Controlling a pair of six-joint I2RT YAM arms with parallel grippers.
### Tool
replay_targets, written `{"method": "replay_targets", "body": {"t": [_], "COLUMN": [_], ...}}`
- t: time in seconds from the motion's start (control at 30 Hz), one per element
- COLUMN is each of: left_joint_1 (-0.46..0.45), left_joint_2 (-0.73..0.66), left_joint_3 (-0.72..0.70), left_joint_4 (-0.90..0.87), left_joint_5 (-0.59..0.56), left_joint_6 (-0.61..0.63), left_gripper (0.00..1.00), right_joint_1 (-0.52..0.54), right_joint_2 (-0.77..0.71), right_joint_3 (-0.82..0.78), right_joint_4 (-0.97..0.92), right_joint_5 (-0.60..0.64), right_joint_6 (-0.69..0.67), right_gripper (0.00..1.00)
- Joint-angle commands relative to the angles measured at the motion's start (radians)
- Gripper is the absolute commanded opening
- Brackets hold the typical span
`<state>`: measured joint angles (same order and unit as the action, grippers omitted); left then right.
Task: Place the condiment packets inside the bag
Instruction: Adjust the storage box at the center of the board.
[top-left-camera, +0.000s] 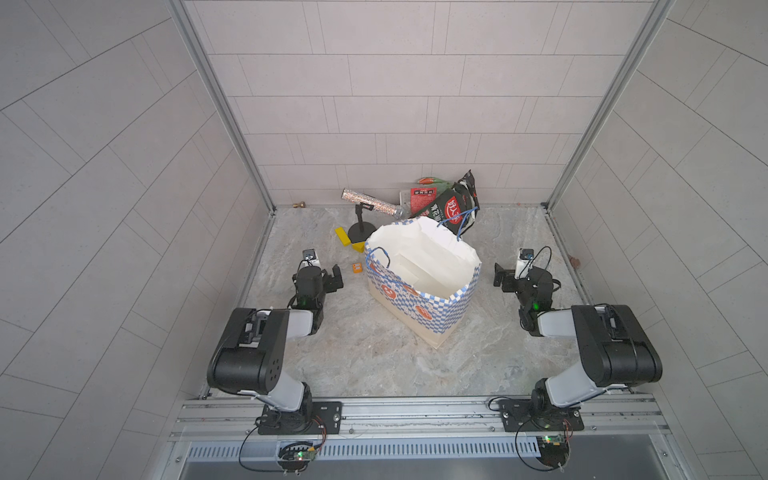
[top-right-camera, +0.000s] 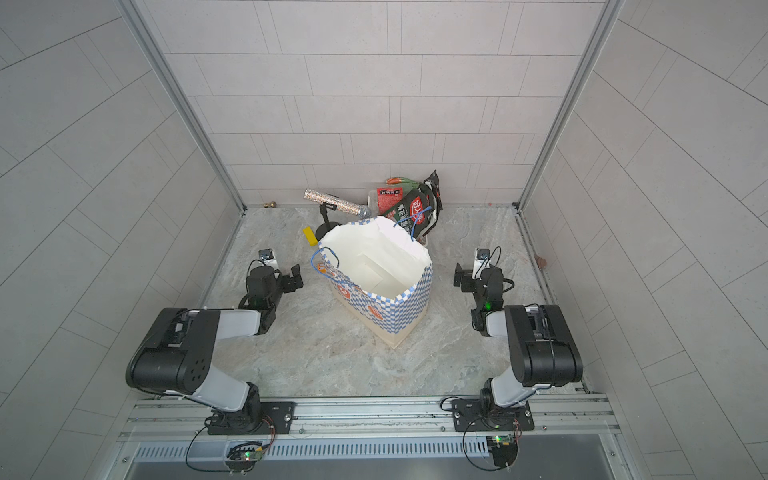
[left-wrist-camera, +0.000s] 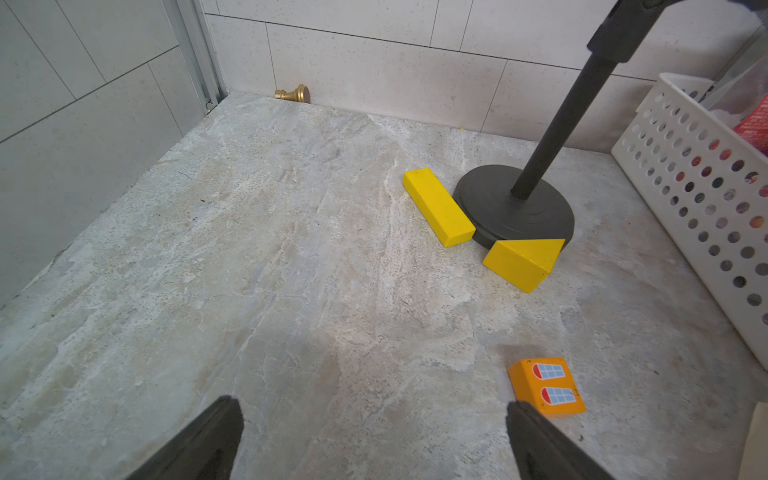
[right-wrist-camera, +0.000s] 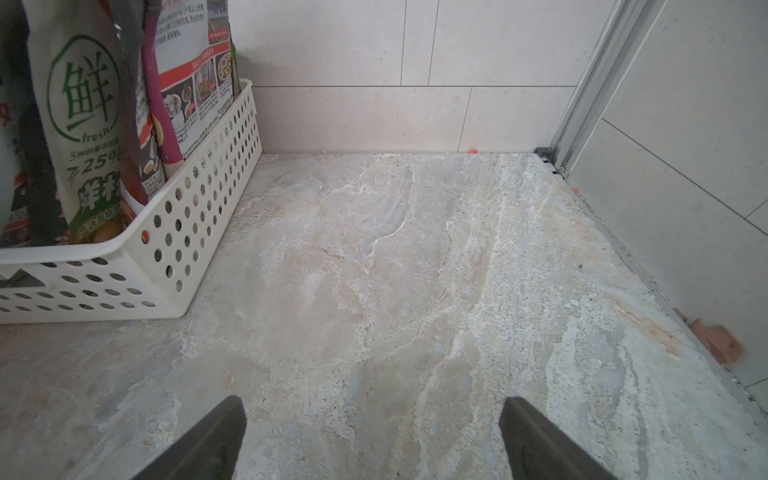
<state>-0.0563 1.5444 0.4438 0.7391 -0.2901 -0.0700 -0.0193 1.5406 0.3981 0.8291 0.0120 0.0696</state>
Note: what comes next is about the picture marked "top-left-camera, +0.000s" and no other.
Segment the black red condiment packet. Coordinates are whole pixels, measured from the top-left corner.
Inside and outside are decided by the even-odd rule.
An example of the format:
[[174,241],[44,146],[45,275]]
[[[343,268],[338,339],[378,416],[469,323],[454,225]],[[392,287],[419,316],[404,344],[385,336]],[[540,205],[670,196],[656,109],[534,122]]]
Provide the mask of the black red condiment packet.
[[461,237],[472,228],[479,210],[476,181],[469,170],[438,195],[425,214]]

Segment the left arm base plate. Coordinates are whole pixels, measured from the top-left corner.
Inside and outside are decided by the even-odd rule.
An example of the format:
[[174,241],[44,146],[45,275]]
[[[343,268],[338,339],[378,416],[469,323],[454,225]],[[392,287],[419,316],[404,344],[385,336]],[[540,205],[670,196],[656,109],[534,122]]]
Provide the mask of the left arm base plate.
[[284,412],[269,406],[259,417],[259,435],[329,435],[338,434],[343,413],[343,403],[338,401],[314,402],[311,407],[302,405],[298,411]]

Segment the red green small packet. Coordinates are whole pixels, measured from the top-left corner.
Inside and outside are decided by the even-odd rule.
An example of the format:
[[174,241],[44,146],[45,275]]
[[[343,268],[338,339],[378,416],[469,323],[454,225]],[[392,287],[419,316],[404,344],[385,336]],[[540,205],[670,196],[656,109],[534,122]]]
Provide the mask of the red green small packet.
[[430,208],[437,199],[436,187],[414,187],[410,190],[411,218],[418,216],[430,217]]

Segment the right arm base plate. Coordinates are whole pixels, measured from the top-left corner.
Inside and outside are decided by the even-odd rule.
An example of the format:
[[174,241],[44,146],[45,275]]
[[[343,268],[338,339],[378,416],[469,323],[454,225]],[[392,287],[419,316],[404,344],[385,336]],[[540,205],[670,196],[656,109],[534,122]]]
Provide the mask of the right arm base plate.
[[498,397],[488,406],[497,412],[507,433],[579,432],[585,429],[578,407],[536,406],[529,398]]

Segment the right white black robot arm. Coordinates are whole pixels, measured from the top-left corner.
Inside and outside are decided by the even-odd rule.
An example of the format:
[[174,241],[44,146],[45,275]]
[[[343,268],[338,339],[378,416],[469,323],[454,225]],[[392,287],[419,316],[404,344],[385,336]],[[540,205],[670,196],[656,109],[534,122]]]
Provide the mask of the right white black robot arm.
[[530,411],[545,415],[566,411],[611,389],[655,383],[661,358],[627,305],[553,307],[561,282],[542,268],[494,266],[493,285],[513,293],[519,320],[533,337],[574,339],[579,359],[560,374],[539,380],[531,393]]

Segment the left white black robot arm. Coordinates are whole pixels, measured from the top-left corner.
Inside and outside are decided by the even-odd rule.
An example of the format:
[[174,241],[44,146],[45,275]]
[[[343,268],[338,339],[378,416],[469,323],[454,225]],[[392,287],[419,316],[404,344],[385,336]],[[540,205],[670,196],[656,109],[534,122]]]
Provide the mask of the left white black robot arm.
[[340,268],[331,271],[303,260],[292,276],[295,295],[282,309],[232,311],[207,368],[209,386],[251,396],[282,414],[308,421],[310,387],[283,371],[287,341],[316,334],[324,319],[326,295],[344,286]]

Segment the blue checkered paper bag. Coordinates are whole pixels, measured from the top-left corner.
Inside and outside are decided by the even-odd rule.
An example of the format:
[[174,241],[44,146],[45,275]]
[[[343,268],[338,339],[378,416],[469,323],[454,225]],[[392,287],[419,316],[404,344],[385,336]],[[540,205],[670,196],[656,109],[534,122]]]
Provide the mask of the blue checkered paper bag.
[[398,320],[437,349],[464,318],[482,262],[476,250],[429,217],[377,229],[365,242],[369,290]]

